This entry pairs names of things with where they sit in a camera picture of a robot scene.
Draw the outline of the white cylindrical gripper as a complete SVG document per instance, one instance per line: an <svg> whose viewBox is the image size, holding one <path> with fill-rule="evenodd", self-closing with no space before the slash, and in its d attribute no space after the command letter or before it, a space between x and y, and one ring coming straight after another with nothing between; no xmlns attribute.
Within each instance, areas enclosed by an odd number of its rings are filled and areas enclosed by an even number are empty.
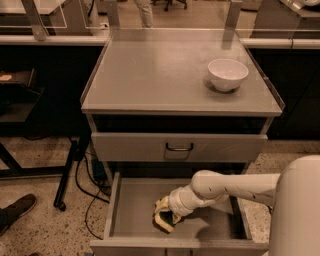
<svg viewBox="0 0 320 256"><path fill-rule="evenodd" d="M196 195L190 185L187 185L171 191L169 197L165 196L157 200L154 213L157 214L171 210L175 213L172 215L173 224L177 224L181 221L181 216L191 214L195 209L199 208L201 204L202 199Z"/></svg>

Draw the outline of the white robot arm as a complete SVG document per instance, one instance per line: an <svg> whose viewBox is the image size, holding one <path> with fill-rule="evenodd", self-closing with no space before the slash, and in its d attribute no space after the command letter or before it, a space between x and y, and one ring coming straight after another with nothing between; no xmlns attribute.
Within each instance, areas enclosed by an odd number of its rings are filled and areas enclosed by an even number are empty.
<svg viewBox="0 0 320 256"><path fill-rule="evenodd" d="M319 193L319 155L298 158L276 174L224 175L201 170L188 185L155 203L154 221L172 232L195 209L233 196L272 208L269 256L319 256Z"/></svg>

